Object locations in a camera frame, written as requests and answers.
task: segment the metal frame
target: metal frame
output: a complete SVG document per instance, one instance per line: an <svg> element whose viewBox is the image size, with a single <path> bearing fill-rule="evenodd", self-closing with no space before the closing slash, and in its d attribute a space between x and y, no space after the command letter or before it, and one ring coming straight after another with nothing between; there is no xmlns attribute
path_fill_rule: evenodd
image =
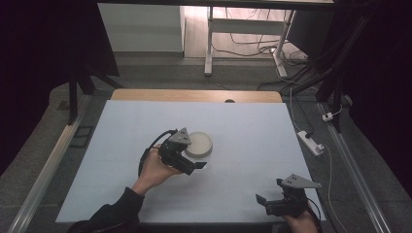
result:
<svg viewBox="0 0 412 233"><path fill-rule="evenodd" d="M25 232L25 230L27 229L31 219L33 218L37 208L39 207L40 202L43 199L43 196L46 193L46 190L49 187L52 177L54 176L54 173L57 170L58 165L60 164L61 158L66 152L70 141L73 138L73 135L75 134L80 122L82 121L90 98L91 97L89 95L84 95L84 97L82 98L79 104L77 117L73 121L73 124L66 125L63 132L61 133L60 138L55 144L48 161L40 172L40 175L37 178L36 182L31 187L30 192L28 193L15 217L15 220L7 231L8 233Z"/></svg>
<svg viewBox="0 0 412 233"><path fill-rule="evenodd" d="M326 111L322 104L318 103L319 111L321 114L325 114ZM375 226L376 232L378 233L390 233L391 228L385 219L378 202L376 201L375 196L370 190L369 186L366 183L366 180L361 173L361 169L358 167L358 164L351 153L348 145L345 142L343 135L337 132L336 128L331 124L327 124L329 133L336 144L339 154L345 163L346 169L348 170L349 175L354 182L355 188L360 195L360 199L363 201L363 204L369 213L372 224Z"/></svg>

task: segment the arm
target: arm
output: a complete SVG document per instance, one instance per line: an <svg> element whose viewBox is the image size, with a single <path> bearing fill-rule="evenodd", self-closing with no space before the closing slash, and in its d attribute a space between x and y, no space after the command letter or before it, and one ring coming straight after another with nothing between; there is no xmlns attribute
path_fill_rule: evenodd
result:
<svg viewBox="0 0 412 233"><path fill-rule="evenodd" d="M143 166L142 174L132 188L127 187L124 194L113 205L102 206L87 221L76 222L68 233L86 233L103 229L123 229L127 224L138 223L138 214L143 205L146 193L155 186L165 182L180 171L164 165L157 148L151 149Z"/></svg>

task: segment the black curtain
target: black curtain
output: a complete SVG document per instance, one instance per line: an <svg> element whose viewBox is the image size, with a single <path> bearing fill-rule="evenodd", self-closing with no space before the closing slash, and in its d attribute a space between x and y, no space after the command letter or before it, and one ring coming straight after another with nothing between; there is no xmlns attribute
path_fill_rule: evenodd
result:
<svg viewBox="0 0 412 233"><path fill-rule="evenodd" d="M0 174L13 161L74 69L118 76L97 4L86 0L0 2Z"/></svg>
<svg viewBox="0 0 412 233"><path fill-rule="evenodd" d="M383 0L348 57L343 82L352 119L410 196L411 52L410 1Z"/></svg>

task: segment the wall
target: wall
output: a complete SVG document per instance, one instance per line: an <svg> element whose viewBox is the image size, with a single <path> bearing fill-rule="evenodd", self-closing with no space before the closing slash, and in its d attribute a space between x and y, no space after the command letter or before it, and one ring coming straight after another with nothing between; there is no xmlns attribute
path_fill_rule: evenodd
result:
<svg viewBox="0 0 412 233"><path fill-rule="evenodd" d="M183 7L99 4L113 51L183 51Z"/></svg>

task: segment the table leg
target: table leg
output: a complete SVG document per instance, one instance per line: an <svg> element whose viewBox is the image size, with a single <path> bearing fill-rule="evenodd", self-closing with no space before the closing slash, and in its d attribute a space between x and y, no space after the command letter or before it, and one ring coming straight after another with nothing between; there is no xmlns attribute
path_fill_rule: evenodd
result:
<svg viewBox="0 0 412 233"><path fill-rule="evenodd" d="M207 8L207 48L205 56L205 76L212 76L212 35L213 35L213 7Z"/></svg>
<svg viewBox="0 0 412 233"><path fill-rule="evenodd" d="M276 48L275 52L272 53L273 59L275 59L276 68L278 69L278 74L280 78L286 78L288 76L285 70L285 66L282 63L281 52L282 52L282 47L286 40L286 36L288 35L289 28L291 26L293 14L294 14L294 11L291 11L288 18L286 19L281 38L279 39L279 45Z"/></svg>

